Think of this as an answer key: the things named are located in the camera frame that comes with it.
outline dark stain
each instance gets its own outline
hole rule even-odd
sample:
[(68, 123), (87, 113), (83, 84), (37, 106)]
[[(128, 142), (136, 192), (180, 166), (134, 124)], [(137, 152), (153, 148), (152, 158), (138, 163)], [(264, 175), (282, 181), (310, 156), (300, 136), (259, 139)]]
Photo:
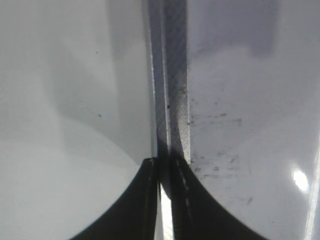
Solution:
[(232, 166), (232, 167), (227, 167), (227, 170), (239, 170), (240, 167), (239, 166)]
[(235, 160), (239, 158), (239, 155), (235, 155), (233, 158), (231, 158), (230, 163), (232, 164)]
[(236, 123), (239, 127), (242, 126), (242, 118), (233, 119), (231, 122)]
[(196, 119), (199, 118), (199, 115), (198, 115), (198, 114), (191, 114), (191, 118), (192, 118), (193, 120), (196, 120)]
[(186, 90), (186, 88), (181, 88), (181, 89), (178, 89), (178, 91), (183, 94), (183, 95), (186, 95), (188, 93), (188, 91)]
[(249, 197), (248, 201), (246, 202), (246, 205), (249, 206), (252, 203), (253, 199), (254, 198), (252, 196)]
[(224, 113), (221, 113), (220, 115), (216, 115), (216, 116), (214, 116), (214, 118), (221, 118), (221, 117), (225, 117), (225, 116), (227, 116), (227, 114), (224, 112)]
[(215, 174), (205, 174), (202, 176), (204, 179), (205, 178), (211, 178), (211, 179), (218, 179), (219, 175), (215, 175)]
[(198, 158), (198, 153), (195, 151), (195, 152), (192, 154), (191, 160), (197, 161), (198, 159), (199, 159), (199, 158)]
[(224, 177), (226, 178), (226, 179), (231, 179), (232, 177), (234, 177), (235, 175), (233, 175), (233, 174), (226, 174)]
[(217, 152), (217, 155), (218, 155), (218, 157), (222, 157), (222, 156), (224, 156), (226, 153), (224, 152), (224, 151), (218, 151)]

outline white panel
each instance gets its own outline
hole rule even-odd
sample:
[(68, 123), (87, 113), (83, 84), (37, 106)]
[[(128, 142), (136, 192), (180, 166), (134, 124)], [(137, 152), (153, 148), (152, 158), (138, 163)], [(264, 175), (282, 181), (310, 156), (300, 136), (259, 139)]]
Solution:
[(317, 240), (320, 1), (188, 1), (191, 167), (274, 240)]
[(0, 235), (65, 240), (151, 157), (140, 0), (0, 2)]

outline white surface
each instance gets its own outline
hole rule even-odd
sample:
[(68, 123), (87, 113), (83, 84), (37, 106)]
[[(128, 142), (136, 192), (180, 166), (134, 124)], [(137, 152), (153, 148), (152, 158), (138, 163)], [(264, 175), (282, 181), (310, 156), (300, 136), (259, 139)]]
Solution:
[(318, 240), (320, 1), (188, 1), (191, 167), (271, 240)]
[(151, 156), (140, 0), (0, 2), (0, 238), (65, 240)]

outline black curved edge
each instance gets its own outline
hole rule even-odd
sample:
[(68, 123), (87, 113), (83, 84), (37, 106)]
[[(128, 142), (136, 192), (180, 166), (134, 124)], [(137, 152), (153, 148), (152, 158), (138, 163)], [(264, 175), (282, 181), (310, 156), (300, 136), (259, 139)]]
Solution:
[(175, 240), (266, 240), (228, 213), (177, 152), (170, 158)]
[(153, 240), (157, 215), (157, 181), (157, 160), (143, 160), (120, 198), (71, 240)]

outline smudge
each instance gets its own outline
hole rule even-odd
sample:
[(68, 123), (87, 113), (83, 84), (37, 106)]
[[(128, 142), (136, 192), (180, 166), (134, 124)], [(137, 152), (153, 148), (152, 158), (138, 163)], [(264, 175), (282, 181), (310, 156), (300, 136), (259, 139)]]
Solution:
[(252, 203), (253, 199), (254, 198), (252, 196), (249, 197), (248, 201), (246, 202), (246, 205), (249, 206)]
[(239, 127), (242, 126), (242, 118), (233, 119), (231, 122), (236, 123)]
[(235, 160), (237, 160), (238, 158), (239, 158), (239, 155), (235, 155), (233, 158), (231, 158), (230, 163), (231, 163), (231, 164), (234, 163)]
[(232, 167), (227, 167), (227, 170), (239, 170), (239, 166), (232, 166)]
[(217, 156), (218, 157), (222, 157), (222, 156), (224, 156), (226, 153), (224, 152), (224, 151), (218, 151), (217, 152)]
[(226, 174), (224, 177), (225, 177), (226, 179), (231, 179), (232, 177), (235, 177), (235, 175), (233, 175), (233, 174)]
[(213, 174), (205, 174), (202, 176), (202, 179), (211, 178), (211, 179), (218, 179), (219, 175), (213, 175)]
[(224, 112), (224, 113), (221, 113), (219, 115), (215, 115), (214, 118), (217, 119), (217, 118), (222, 118), (222, 117), (225, 117), (227, 116), (227, 114)]
[(197, 120), (199, 118), (199, 115), (198, 114), (191, 114), (191, 118), (193, 120)]
[(187, 209), (187, 213), (188, 213), (188, 217), (190, 219), (190, 221), (192, 222), (192, 214), (191, 214), (191, 209), (190, 209), (190, 201), (188, 198), (185, 199), (185, 206), (186, 206), (186, 209)]

